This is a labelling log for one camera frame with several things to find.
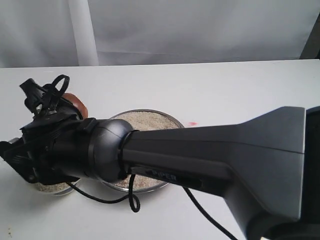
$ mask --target small bowl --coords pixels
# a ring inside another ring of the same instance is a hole
[[[149,113],[156,113],[156,114],[160,114],[164,117],[166,117],[167,119],[171,120],[172,122],[174,122],[178,128],[180,129],[183,129],[184,126],[181,122],[179,122],[177,119],[175,119],[173,116],[167,114],[167,113],[164,113],[164,112],[161,112],[161,111],[156,111],[156,110],[152,110],[152,109],[134,109],[134,110],[129,110],[129,111],[124,111],[124,112],[121,112],[117,115],[114,115],[113,117],[111,117],[110,119],[115,119],[121,115],[124,115],[124,114],[128,114],[128,113],[134,113],[134,112],[149,112]],[[105,186],[108,186],[114,190],[117,190],[117,191],[120,191],[120,192],[129,192],[129,189],[128,188],[125,188],[125,187],[120,187],[120,186],[117,186],[113,183],[110,183],[110,182],[102,182],[102,184],[104,184]],[[158,190],[160,188],[163,188],[165,186],[167,186],[169,183],[168,182],[162,182],[162,183],[159,183],[157,185],[154,185],[154,186],[151,186],[151,187],[145,187],[145,188],[139,188],[139,189],[133,189],[133,193],[134,194],[142,194],[142,193],[149,193],[149,192],[153,192],[155,190]]]
[[[72,184],[75,185],[76,187],[79,187],[80,185],[80,180],[73,182]],[[40,193],[40,194],[44,194],[44,195],[54,195],[54,196],[63,196],[63,195],[67,195],[69,193],[71,193],[72,191],[74,191],[74,189],[70,186],[66,187],[65,189],[61,189],[58,191],[52,191],[52,192],[47,192],[47,191],[39,191],[37,189],[37,187],[35,186],[35,183],[28,183],[28,186],[30,186],[33,190],[35,190],[36,192]]]

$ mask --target white tabletop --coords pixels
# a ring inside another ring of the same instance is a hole
[[[132,109],[166,112],[185,126],[236,124],[281,106],[320,105],[320,61],[290,60],[145,66],[0,69],[0,139],[19,137],[32,120],[19,84],[28,78],[50,83],[69,75],[69,92],[89,116],[109,118]],[[121,194],[84,180],[81,187],[104,199]],[[236,237],[237,223],[220,197],[193,191],[203,207]],[[196,209],[180,186],[140,195],[141,210],[127,201],[101,204],[76,192],[41,195],[0,160],[0,239],[226,240]]]

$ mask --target black cord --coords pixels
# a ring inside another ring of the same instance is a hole
[[[68,184],[71,188],[76,190],[81,195],[83,195],[89,199],[95,200],[95,201],[102,203],[102,204],[117,204],[117,203],[122,202],[123,200],[129,199],[129,203],[130,203],[130,207],[131,207],[132,211],[137,213],[140,210],[140,201],[139,201],[139,198],[133,194],[133,186],[134,186],[135,176],[136,176],[135,174],[132,174],[130,177],[128,195],[125,195],[125,196],[120,197],[119,199],[115,199],[115,200],[100,199],[98,197],[92,196],[92,195],[82,191],[81,189],[79,189],[77,186],[73,185],[70,182],[66,182],[66,184]]]
[[[196,208],[202,213],[202,215],[209,220],[210,223],[212,223],[217,229],[219,229],[221,232],[223,232],[228,238],[230,238],[231,240],[238,240],[235,236],[233,236],[227,229],[225,229],[223,226],[221,226],[216,220],[214,220],[209,213],[206,212],[206,210],[204,210],[204,208],[200,205],[200,203],[196,200],[195,196],[191,193],[191,191],[189,190],[189,188],[184,187],[183,188],[186,192],[186,194],[188,194],[189,198],[191,199],[191,201],[194,203],[194,205],[196,206]]]

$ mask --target red stain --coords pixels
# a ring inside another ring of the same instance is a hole
[[[195,125],[197,125],[197,124],[198,124],[197,122],[193,122],[193,121],[191,121],[191,122],[188,123],[188,125],[189,125],[190,127],[195,126]]]

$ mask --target white curtain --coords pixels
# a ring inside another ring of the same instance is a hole
[[[320,0],[0,0],[0,67],[298,59]]]

